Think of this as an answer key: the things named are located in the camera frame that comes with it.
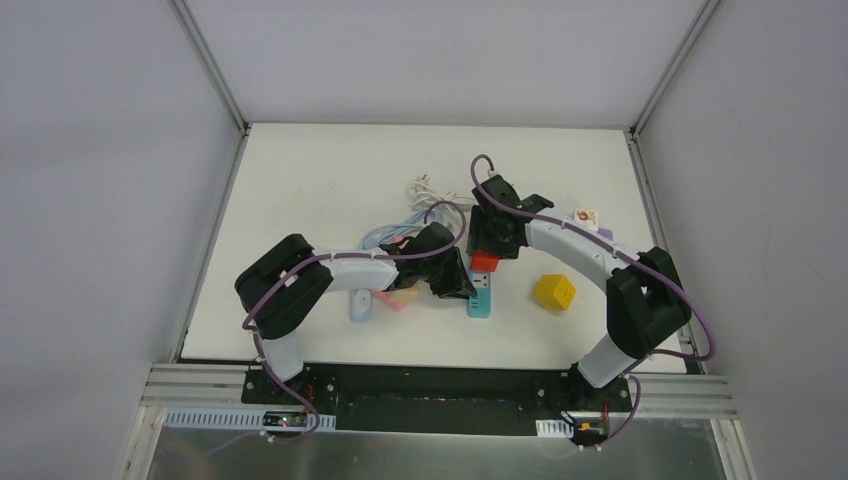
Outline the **red cube plug adapter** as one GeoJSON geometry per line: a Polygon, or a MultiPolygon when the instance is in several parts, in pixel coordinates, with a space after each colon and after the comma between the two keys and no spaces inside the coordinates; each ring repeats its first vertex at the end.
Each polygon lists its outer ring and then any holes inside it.
{"type": "Polygon", "coordinates": [[[470,257],[470,270],[473,272],[495,272],[499,266],[500,258],[496,255],[476,252],[470,257]]]}

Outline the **teal power strip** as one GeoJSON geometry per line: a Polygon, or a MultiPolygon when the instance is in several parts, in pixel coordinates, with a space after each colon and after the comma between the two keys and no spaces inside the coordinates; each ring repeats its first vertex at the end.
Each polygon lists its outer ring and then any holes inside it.
{"type": "Polygon", "coordinates": [[[468,298],[467,314],[470,318],[486,319],[492,312],[491,273],[471,271],[469,277],[475,293],[468,298]]]}

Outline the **pink triangular plug adapter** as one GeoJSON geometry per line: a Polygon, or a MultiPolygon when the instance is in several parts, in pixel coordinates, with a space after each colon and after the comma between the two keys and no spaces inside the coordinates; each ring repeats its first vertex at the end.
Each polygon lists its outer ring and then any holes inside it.
{"type": "Polygon", "coordinates": [[[419,289],[410,287],[391,291],[372,290],[371,294],[393,311],[402,311],[418,298],[419,289]]]}

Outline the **yellow cube plug adapter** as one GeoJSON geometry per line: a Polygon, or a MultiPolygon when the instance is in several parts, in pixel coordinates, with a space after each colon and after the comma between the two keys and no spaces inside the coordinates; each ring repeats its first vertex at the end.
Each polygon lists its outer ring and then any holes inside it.
{"type": "Polygon", "coordinates": [[[532,296],[545,310],[568,310],[576,296],[577,289],[566,275],[542,275],[534,286],[532,296]]]}

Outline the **light blue power strip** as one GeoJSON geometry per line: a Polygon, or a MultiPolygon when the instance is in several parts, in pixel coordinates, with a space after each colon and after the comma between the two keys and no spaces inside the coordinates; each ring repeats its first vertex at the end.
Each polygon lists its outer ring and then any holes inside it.
{"type": "Polygon", "coordinates": [[[354,322],[369,322],[373,318],[372,293],[370,290],[357,289],[351,292],[349,318],[354,322]]]}

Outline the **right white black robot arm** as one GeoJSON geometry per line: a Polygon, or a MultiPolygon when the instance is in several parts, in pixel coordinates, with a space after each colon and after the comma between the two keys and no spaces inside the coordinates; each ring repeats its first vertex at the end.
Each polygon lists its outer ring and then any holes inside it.
{"type": "Polygon", "coordinates": [[[540,196],[519,198],[499,174],[477,183],[467,252],[517,259],[521,249],[546,253],[606,295],[606,333],[567,373],[569,400],[583,410],[607,397],[607,386],[684,326],[692,309],[675,264],[654,247],[631,253],[569,218],[540,196]]]}

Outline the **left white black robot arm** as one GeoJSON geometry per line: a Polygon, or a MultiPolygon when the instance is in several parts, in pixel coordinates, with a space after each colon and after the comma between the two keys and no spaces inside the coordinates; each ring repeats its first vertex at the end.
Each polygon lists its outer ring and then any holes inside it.
{"type": "Polygon", "coordinates": [[[248,314],[243,328],[254,335],[260,363],[270,372],[269,394],[286,405],[303,396],[304,361],[295,332],[326,293],[388,292],[424,282],[439,298],[475,295],[457,242],[448,227],[436,222],[369,249],[318,249],[301,234],[281,240],[234,285],[248,314]]]}

